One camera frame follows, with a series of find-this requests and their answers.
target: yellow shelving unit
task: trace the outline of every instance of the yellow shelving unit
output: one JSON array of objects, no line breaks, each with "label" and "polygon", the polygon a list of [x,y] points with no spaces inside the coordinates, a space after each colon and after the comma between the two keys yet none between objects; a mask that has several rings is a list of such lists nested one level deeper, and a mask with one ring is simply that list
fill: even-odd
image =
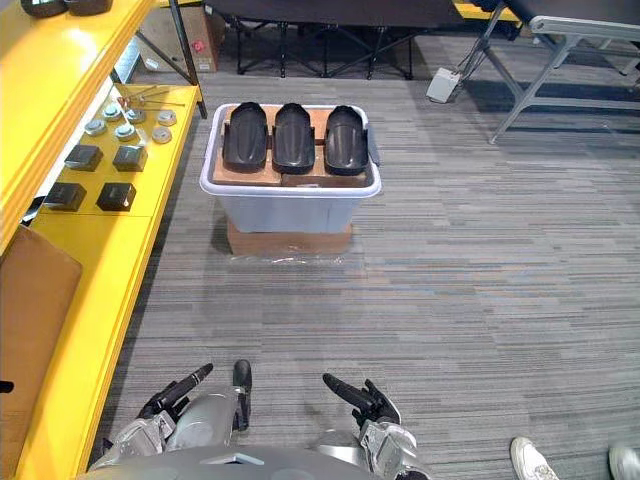
[{"label": "yellow shelving unit", "polygon": [[[105,101],[148,86],[116,85]],[[176,112],[169,127],[171,142],[149,140],[157,125],[155,114],[136,125],[147,161],[143,172],[118,172],[112,164],[121,145],[116,125],[99,137],[83,136],[80,143],[98,145],[104,157],[94,172],[65,168],[62,182],[80,183],[87,191],[77,212],[44,208],[32,228],[83,266],[83,274],[60,334],[36,405],[31,428],[18,465],[19,479],[69,479],[86,468],[111,377],[135,305],[147,261],[160,225],[176,167],[184,146],[198,87],[157,86],[154,100],[184,107],[154,104]],[[96,200],[105,182],[129,182],[136,190],[129,212],[103,212]]]},{"label": "yellow shelving unit", "polygon": [[[491,18],[491,12],[484,12],[480,7],[476,7],[472,3],[466,2],[464,0],[454,0],[453,3],[463,18],[473,20],[489,20],[489,18]],[[505,8],[500,15],[500,20],[505,22],[520,23],[518,17],[516,17],[508,8]]]},{"label": "yellow shelving unit", "polygon": [[114,0],[91,17],[0,12],[0,253],[154,0]]}]

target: white plastic bin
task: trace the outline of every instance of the white plastic bin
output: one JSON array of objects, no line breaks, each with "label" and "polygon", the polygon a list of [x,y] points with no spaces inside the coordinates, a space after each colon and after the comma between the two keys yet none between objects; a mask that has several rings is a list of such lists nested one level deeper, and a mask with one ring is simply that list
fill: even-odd
[{"label": "white plastic bin", "polygon": [[[224,119],[227,111],[238,105],[221,105],[213,116],[211,135],[200,174],[200,186],[206,193],[220,199],[229,219],[241,232],[343,232],[362,199],[373,197],[382,189],[373,132],[367,115],[358,107],[353,108],[362,117],[364,128],[369,133],[370,161],[365,170],[365,187],[258,187],[213,183],[216,152],[221,146]],[[307,110],[335,108],[335,105],[303,106]]]}]

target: black table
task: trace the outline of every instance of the black table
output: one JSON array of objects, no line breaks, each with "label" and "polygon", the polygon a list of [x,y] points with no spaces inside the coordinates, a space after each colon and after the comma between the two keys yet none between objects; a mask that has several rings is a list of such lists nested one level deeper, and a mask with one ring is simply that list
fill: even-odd
[{"label": "black table", "polygon": [[[273,44],[275,56],[280,59],[280,75],[286,75],[286,61],[293,59],[305,65],[309,70],[322,77],[333,77],[355,64],[369,62],[367,78],[371,78],[375,62],[380,54],[401,43],[409,44],[409,71],[393,64],[405,77],[412,77],[412,59],[410,40],[426,29],[442,25],[461,23],[462,17],[450,0],[205,0],[205,8],[220,13],[236,30],[238,36],[238,73],[264,61],[254,60],[242,65],[242,44],[246,36],[268,39],[259,36],[259,30],[268,24],[275,24],[280,30],[280,39]],[[258,22],[248,26],[246,22]],[[365,53],[344,65],[327,71],[327,48],[325,43],[324,68],[315,68],[303,58],[293,55],[287,49],[287,27],[289,25],[314,24],[320,26],[312,35],[327,38],[330,32],[337,32],[360,45]],[[373,44],[366,43],[346,27],[375,27],[376,39]],[[391,29],[402,28],[398,37],[390,36]]]}]

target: metal washer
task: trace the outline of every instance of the metal washer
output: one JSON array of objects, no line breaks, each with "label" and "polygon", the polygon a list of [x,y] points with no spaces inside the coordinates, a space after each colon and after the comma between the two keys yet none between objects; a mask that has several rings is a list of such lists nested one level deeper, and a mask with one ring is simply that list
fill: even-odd
[{"label": "metal washer", "polygon": [[136,136],[136,129],[133,125],[129,123],[123,123],[122,125],[118,125],[115,130],[116,137],[121,142],[126,142],[127,140],[131,140]]},{"label": "metal washer", "polygon": [[155,127],[151,132],[151,138],[156,143],[169,143],[171,141],[171,130],[167,127]]},{"label": "metal washer", "polygon": [[146,112],[144,110],[138,110],[137,108],[127,110],[124,115],[127,117],[127,120],[133,124],[142,123],[147,119]]},{"label": "metal washer", "polygon": [[122,117],[122,111],[117,103],[110,103],[102,111],[102,116],[107,122],[115,122]]},{"label": "metal washer", "polygon": [[107,131],[107,123],[100,118],[94,118],[84,126],[84,131],[90,137],[97,137]]},{"label": "metal washer", "polygon": [[176,112],[173,110],[160,110],[156,119],[160,125],[164,125],[165,127],[175,125],[178,121],[176,118]]}]

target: person's foot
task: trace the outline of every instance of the person's foot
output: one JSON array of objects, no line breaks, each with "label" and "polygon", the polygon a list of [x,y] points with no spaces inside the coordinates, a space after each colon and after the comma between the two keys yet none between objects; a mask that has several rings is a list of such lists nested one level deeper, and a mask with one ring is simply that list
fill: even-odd
[{"label": "person's foot", "polygon": [[630,448],[611,447],[609,469],[613,480],[640,480],[640,457]]},{"label": "person's foot", "polygon": [[511,461],[520,480],[558,480],[556,473],[528,438],[513,439]]}]

